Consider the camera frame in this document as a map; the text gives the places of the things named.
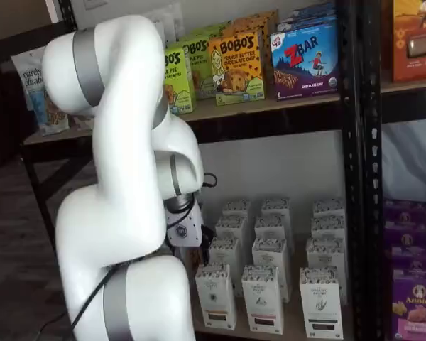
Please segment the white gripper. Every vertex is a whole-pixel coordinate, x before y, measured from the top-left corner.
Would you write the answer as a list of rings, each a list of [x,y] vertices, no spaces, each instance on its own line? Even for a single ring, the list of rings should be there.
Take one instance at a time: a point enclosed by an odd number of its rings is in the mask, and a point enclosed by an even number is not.
[[[216,237],[209,227],[203,225],[202,213],[197,202],[192,208],[181,212],[171,212],[165,209],[166,222],[168,224],[167,236],[172,245],[170,251],[175,257],[184,257],[185,249],[200,247],[203,264],[209,263],[209,248]]]

